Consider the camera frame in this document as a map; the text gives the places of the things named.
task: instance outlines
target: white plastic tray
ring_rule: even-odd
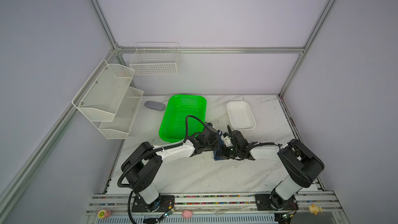
[[[226,109],[235,130],[251,130],[256,127],[256,121],[247,102],[231,101],[226,104]]]

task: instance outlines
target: white wire basket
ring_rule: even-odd
[[[107,138],[125,139],[140,105],[143,91],[130,87],[134,70],[120,64],[104,66],[86,94],[72,104]]]
[[[135,75],[178,74],[180,45],[178,42],[136,42],[130,62]]]

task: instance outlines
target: black mounting plate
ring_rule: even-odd
[[[131,206],[131,212],[149,212],[149,210],[146,208],[147,203],[144,202],[144,199],[142,197],[134,197],[134,202],[132,203]],[[160,195],[160,204],[157,210],[153,212],[166,212],[169,210],[169,206],[174,207],[174,196],[173,195]]]
[[[257,210],[258,211],[267,211],[267,210],[275,210],[274,208],[271,207],[271,201],[269,197],[271,194],[256,194],[254,195],[254,198],[256,199],[256,205],[257,205]],[[296,198],[295,196],[292,196],[287,203],[287,206],[282,208],[280,211],[291,211],[292,208],[294,208],[291,204],[292,203],[296,206],[296,209],[299,207],[297,206]]]

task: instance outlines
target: back wall panel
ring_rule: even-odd
[[[327,0],[99,0],[116,41],[303,46]]]
[[[297,54],[180,54],[178,75],[141,75],[144,94],[278,93]],[[132,54],[124,54],[130,64]]]

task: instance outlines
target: metal beam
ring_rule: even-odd
[[[133,54],[136,48],[119,47],[117,51],[120,54]],[[302,54],[303,52],[303,47],[180,47],[181,54]]]
[[[289,73],[289,76],[287,77],[285,83],[282,86],[281,91],[279,92],[280,96],[283,96],[286,93],[286,90],[290,86],[290,83],[292,82],[293,78],[296,76],[297,71],[299,70],[301,64],[303,63],[304,59],[306,58],[308,52],[310,51],[314,41],[316,40],[316,37],[318,36],[319,32],[321,31],[323,25],[325,24],[326,19],[330,15],[330,12],[335,6],[337,0],[328,0],[318,17],[314,27],[312,28],[311,34],[308,37],[306,43],[305,43],[305,50],[303,54],[299,54],[295,64],[293,65],[292,70]]]
[[[109,61],[116,55],[116,50],[111,50],[107,54],[105,60]],[[92,73],[90,78],[84,84],[84,87],[79,91],[80,95],[84,95],[90,88],[90,85],[94,82],[99,72],[103,67],[98,66],[97,70]],[[34,175],[39,168],[46,161],[48,156],[51,154],[54,147],[62,137],[63,132],[68,127],[72,117],[77,112],[77,109],[69,104],[67,109],[63,112],[61,117],[51,128],[50,132],[46,135],[40,145],[37,147],[32,156],[28,159],[22,169],[19,171],[17,176],[8,186],[6,191],[0,197],[0,224],[5,221],[8,214],[13,210],[18,201],[21,199],[28,185],[32,181]]]
[[[116,49],[117,48],[117,43],[115,41],[115,38],[112,35],[111,29],[109,28],[108,22],[105,19],[105,15],[103,14],[103,11],[101,9],[100,3],[98,3],[98,0],[88,0],[90,3],[103,31],[105,32],[105,35],[111,44],[111,46]]]

